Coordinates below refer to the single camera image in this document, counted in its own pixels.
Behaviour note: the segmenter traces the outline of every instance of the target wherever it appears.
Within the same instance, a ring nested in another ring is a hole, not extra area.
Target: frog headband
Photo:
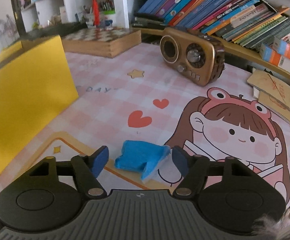
[[[271,112],[265,106],[258,103],[258,101],[254,100],[251,102],[251,104],[249,104],[240,99],[231,98],[230,95],[225,90],[222,90],[220,88],[210,88],[207,91],[207,96],[210,99],[210,101],[208,101],[203,106],[201,110],[201,113],[203,115],[205,115],[211,108],[218,106],[220,104],[234,104],[243,106],[249,109],[250,111],[254,112],[255,114],[257,114],[265,122],[265,124],[269,127],[269,130],[271,131],[274,138],[277,136],[274,126],[269,121],[269,119],[272,117]]]

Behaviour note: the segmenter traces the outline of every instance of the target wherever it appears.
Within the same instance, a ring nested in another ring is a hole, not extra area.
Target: retro radio
[[[223,44],[196,30],[165,28],[160,48],[169,67],[199,86],[217,80],[224,69]]]

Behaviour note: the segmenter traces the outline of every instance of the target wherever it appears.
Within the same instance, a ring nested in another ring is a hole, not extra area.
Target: barcode
[[[285,60],[285,58],[284,57],[281,57],[280,62],[278,64],[279,67],[281,67],[283,65],[284,60]]]

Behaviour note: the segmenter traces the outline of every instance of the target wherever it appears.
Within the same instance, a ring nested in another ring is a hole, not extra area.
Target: blue towel
[[[169,146],[159,146],[143,141],[125,141],[122,155],[115,160],[115,167],[126,171],[141,172],[146,180],[157,165],[170,153]]]

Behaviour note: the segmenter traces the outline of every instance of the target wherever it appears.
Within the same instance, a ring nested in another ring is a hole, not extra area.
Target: radio knob
[[[195,63],[200,61],[201,55],[198,52],[197,49],[191,49],[189,52],[187,52],[187,60],[191,63]]]
[[[182,73],[182,72],[184,72],[186,70],[186,67],[185,66],[183,66],[183,65],[178,65],[177,66],[177,71],[179,72],[179,73]]]

